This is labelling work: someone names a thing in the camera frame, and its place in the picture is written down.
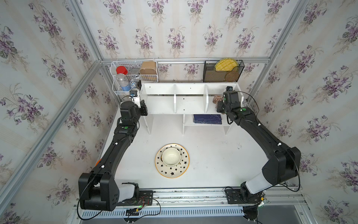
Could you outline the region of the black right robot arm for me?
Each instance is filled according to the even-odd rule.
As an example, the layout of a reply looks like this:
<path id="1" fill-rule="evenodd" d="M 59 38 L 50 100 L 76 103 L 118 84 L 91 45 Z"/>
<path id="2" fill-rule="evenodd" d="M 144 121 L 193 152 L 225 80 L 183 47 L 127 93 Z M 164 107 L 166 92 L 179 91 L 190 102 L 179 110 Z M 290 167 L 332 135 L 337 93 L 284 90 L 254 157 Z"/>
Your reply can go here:
<path id="1" fill-rule="evenodd" d="M 268 159 L 258 175 L 240 186 L 240 194 L 249 198 L 294 177 L 299 178 L 301 151 L 297 147 L 289 147 L 268 130 L 252 109 L 242 105 L 239 94 L 239 91 L 228 87 L 223 93 L 223 100 L 218 102 L 217 112 L 226 115 L 229 125 L 235 123 L 245 130 Z"/>

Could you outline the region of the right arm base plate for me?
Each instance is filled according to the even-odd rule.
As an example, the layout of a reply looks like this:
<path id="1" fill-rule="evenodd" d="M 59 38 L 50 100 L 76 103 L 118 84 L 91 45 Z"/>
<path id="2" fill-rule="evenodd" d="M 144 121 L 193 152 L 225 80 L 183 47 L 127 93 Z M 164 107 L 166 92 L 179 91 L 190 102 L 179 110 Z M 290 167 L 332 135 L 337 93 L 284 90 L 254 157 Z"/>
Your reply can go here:
<path id="1" fill-rule="evenodd" d="M 264 192 L 251 194 L 245 188 L 226 187 L 224 189 L 228 204 L 258 204 L 264 199 Z"/>

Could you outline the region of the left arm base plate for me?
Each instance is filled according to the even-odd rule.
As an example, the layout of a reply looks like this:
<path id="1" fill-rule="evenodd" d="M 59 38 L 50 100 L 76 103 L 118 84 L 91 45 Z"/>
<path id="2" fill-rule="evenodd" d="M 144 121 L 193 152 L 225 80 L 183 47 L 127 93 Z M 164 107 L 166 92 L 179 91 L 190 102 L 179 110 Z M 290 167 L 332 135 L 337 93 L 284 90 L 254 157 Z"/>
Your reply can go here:
<path id="1" fill-rule="evenodd" d="M 153 193 L 154 191 L 152 190 L 140 190 L 138 196 L 118 202 L 117 206 L 150 206 L 153 204 Z"/>

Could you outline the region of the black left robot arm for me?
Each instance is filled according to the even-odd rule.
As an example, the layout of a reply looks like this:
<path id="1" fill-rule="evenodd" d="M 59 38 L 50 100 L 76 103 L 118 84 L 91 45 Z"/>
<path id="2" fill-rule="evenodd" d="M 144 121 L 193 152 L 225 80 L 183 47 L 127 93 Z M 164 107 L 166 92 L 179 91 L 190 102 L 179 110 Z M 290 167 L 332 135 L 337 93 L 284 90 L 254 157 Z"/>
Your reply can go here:
<path id="1" fill-rule="evenodd" d="M 119 202 L 139 198 L 136 183 L 118 186 L 114 176 L 139 130 L 140 117 L 148 115 L 148 111 L 144 100 L 139 105 L 126 101 L 120 105 L 120 113 L 107 151 L 91 172 L 82 173 L 79 177 L 79 207 L 83 210 L 113 211 Z"/>

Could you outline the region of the orange striped cloth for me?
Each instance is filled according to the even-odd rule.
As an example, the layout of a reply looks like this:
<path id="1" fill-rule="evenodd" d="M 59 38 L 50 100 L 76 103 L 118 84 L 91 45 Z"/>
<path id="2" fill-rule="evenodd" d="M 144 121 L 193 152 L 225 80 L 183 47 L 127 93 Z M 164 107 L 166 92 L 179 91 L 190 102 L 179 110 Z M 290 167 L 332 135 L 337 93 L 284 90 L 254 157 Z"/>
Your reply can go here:
<path id="1" fill-rule="evenodd" d="M 223 95 L 215 95 L 213 97 L 213 103 L 214 104 L 218 104 L 218 102 L 222 102 L 223 101 Z"/>

